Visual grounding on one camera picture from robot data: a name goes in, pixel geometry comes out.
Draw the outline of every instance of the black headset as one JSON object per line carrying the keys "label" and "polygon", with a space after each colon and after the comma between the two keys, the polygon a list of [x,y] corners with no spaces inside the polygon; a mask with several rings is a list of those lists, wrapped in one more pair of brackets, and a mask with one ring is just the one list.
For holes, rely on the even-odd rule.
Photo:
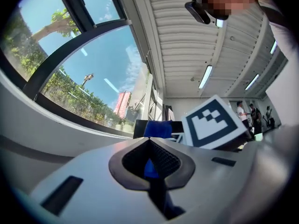
{"label": "black headset", "polygon": [[185,8],[200,23],[209,24],[211,22],[207,13],[219,20],[224,21],[228,19],[228,15],[221,15],[220,11],[214,10],[206,0],[192,0],[185,4]]}

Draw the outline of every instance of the window frame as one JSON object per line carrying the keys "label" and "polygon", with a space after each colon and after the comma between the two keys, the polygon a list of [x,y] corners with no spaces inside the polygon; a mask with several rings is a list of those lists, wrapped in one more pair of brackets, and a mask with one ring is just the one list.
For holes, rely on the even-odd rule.
{"label": "window frame", "polygon": [[[18,87],[23,93],[25,93],[30,99],[39,104],[46,110],[56,114],[68,121],[74,122],[78,125],[82,125],[87,128],[91,128],[100,132],[115,134],[125,137],[133,137],[133,134],[119,131],[113,128],[109,128],[103,125],[96,124],[90,120],[80,117],[63,107],[60,107],[47,97],[45,97],[41,91],[46,85],[48,80],[51,78],[52,74],[57,71],[60,65],[73,53],[81,49],[87,43],[93,41],[97,37],[108,33],[114,29],[129,25],[135,39],[137,48],[141,52],[141,47],[139,41],[135,35],[134,28],[131,24],[131,20],[127,18],[126,12],[123,9],[122,0],[112,0],[113,4],[118,12],[120,19],[113,21],[106,21],[99,24],[94,24],[90,14],[88,13],[83,0],[62,0],[66,9],[68,10],[71,18],[76,23],[81,35],[76,36],[70,41],[66,42],[64,45],[55,50],[51,55],[49,55],[36,69],[33,75],[28,81],[26,81],[21,74],[10,64],[10,62],[5,57],[3,51],[0,49],[0,68],[4,71],[6,76]],[[153,83],[153,77],[151,74],[150,66],[147,62],[149,73],[151,78],[148,80],[147,93],[144,100],[144,109],[142,114],[142,119],[148,119],[149,105],[150,105],[150,95],[151,87]]]}

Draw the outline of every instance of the sky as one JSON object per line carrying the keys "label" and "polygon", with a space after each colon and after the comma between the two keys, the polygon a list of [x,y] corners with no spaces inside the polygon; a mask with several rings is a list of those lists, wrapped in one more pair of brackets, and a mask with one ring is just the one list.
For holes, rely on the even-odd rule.
{"label": "sky", "polygon": [[[84,0],[85,7],[95,24],[119,19],[112,0]],[[51,23],[52,14],[65,7],[61,0],[22,0],[21,14],[34,34]],[[52,33],[39,41],[50,55],[72,37]],[[132,91],[142,61],[130,27],[108,32],[86,44],[70,56],[63,67],[71,79],[81,84],[85,75],[94,73],[85,88],[94,92],[112,109],[115,108],[118,92]]]}

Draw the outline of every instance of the blue cloth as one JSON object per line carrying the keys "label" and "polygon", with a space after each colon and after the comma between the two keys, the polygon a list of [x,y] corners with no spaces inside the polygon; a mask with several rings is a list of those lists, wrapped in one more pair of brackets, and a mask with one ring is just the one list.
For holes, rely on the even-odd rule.
{"label": "blue cloth", "polygon": [[[170,125],[170,121],[148,121],[145,131],[144,137],[157,137],[157,138],[171,138],[172,127]],[[144,177],[151,178],[159,178],[158,172],[155,170],[155,167],[152,161],[149,159],[144,167]]]}

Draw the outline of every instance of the white ceiling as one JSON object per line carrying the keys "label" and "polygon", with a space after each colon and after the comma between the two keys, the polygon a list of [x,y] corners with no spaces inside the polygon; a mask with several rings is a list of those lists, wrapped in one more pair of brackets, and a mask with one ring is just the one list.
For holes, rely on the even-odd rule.
{"label": "white ceiling", "polygon": [[[185,9],[187,1],[191,0],[144,0],[156,34],[157,54],[162,57],[159,65],[164,73],[165,96],[263,97],[287,60],[279,49],[270,54],[275,39],[259,7],[252,5],[249,10],[230,16],[223,28],[218,28],[212,22],[196,22]],[[143,20],[144,5],[136,6]],[[204,89],[199,90],[208,65],[213,66],[211,76]],[[245,91],[256,74],[260,78]]]}

